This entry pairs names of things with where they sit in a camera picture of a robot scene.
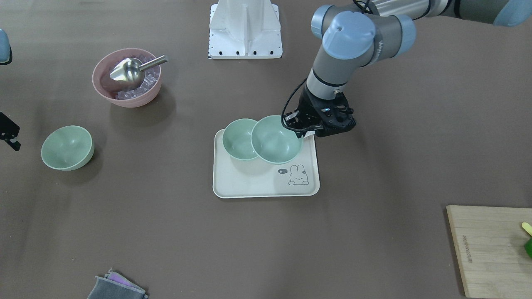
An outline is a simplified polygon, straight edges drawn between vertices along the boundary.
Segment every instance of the blue joint cap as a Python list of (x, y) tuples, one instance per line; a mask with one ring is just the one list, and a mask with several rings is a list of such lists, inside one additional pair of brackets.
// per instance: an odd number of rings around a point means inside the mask
[(314, 36), (319, 39), (321, 39), (321, 27), (323, 26), (323, 19), (325, 18), (325, 14), (329, 10), (329, 8), (333, 6), (334, 5), (320, 6), (312, 16), (312, 21), (310, 22), (310, 30), (312, 30), (312, 34), (314, 34)]
[(493, 21), (493, 25), (517, 26), (526, 21), (530, 15), (532, 15), (531, 0), (509, 0)]
[(401, 24), (402, 33), (401, 46), (399, 47), (399, 51), (397, 51), (397, 54), (395, 54), (395, 56), (398, 56), (412, 48), (415, 42), (417, 31), (415, 29), (414, 21), (412, 21), (409, 16), (404, 14), (398, 14), (394, 15), (394, 17), (399, 20), (399, 24)]
[(11, 47), (9, 39), (4, 30), (0, 29), (0, 63), (6, 63), (10, 60)]
[(331, 57), (349, 60), (369, 50), (376, 32), (375, 24), (364, 14), (344, 11), (334, 17), (321, 43)]

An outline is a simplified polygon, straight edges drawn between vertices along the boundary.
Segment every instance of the white plastic bracket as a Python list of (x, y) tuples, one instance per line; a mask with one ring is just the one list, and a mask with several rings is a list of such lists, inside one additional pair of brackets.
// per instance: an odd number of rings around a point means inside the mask
[(279, 7), (270, 0), (219, 0), (209, 28), (210, 59), (282, 56)]

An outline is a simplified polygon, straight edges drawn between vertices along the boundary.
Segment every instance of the pink bowl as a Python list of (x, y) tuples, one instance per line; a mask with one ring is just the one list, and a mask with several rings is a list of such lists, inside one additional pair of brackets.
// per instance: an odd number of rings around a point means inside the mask
[(98, 92), (101, 96), (103, 96), (106, 100), (109, 102), (122, 106), (127, 108), (135, 108), (140, 107), (142, 105), (146, 105), (147, 103), (151, 102), (159, 93), (159, 90), (161, 90), (161, 66), (158, 65), (156, 68), (159, 68), (159, 78), (157, 79), (157, 82), (155, 82), (154, 86), (150, 88), (146, 93), (130, 98), (130, 99), (115, 99), (114, 93), (110, 93), (107, 90), (105, 90), (102, 85), (100, 84), (100, 78), (104, 75), (104, 73), (109, 72), (109, 69), (114, 67), (119, 61), (121, 61), (124, 58), (132, 57), (132, 56), (140, 56), (144, 55), (147, 58), (155, 59), (155, 55), (152, 53), (142, 50), (142, 49), (136, 49), (136, 48), (127, 48), (115, 51), (106, 57), (104, 57), (93, 71), (93, 86), (96, 92)]

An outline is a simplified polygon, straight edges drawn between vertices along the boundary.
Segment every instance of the yellow-green handle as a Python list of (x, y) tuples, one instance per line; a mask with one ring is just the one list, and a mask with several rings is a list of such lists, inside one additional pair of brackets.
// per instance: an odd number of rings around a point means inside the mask
[(524, 230), (527, 231), (529, 235), (532, 236), (532, 226), (530, 224), (528, 224), (527, 222), (523, 222), (521, 223), (521, 226), (523, 227)]

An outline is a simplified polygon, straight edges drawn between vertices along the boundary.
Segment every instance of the scoop handle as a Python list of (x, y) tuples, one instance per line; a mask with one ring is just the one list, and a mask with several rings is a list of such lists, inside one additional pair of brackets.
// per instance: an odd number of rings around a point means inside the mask
[(152, 67), (156, 67), (159, 64), (165, 63), (166, 61), (168, 61), (166, 55), (162, 55), (161, 57), (157, 57), (154, 60), (141, 64), (139, 66), (139, 69), (141, 72), (144, 72), (145, 70), (150, 69)]
[(526, 230), (527, 233), (532, 236), (532, 226), (530, 224), (528, 224), (527, 222), (523, 222), (521, 223), (521, 227), (523, 227), (523, 229)]

